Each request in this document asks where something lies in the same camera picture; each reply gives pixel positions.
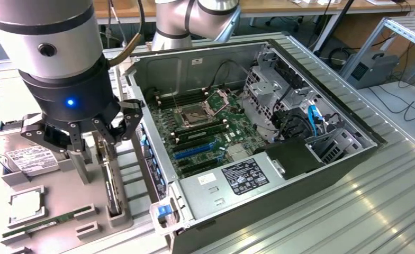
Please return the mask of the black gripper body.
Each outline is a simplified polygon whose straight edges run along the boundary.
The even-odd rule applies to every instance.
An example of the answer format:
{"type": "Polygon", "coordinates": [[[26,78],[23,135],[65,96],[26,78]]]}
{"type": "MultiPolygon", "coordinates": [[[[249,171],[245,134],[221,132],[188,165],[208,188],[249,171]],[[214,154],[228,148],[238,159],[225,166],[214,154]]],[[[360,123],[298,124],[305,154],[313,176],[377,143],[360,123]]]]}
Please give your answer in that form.
{"type": "Polygon", "coordinates": [[[67,78],[45,79],[23,71],[18,73],[49,125],[67,131],[73,123],[86,133],[94,130],[93,118],[98,117],[105,124],[111,122],[119,106],[103,56],[85,72],[67,78]]]}

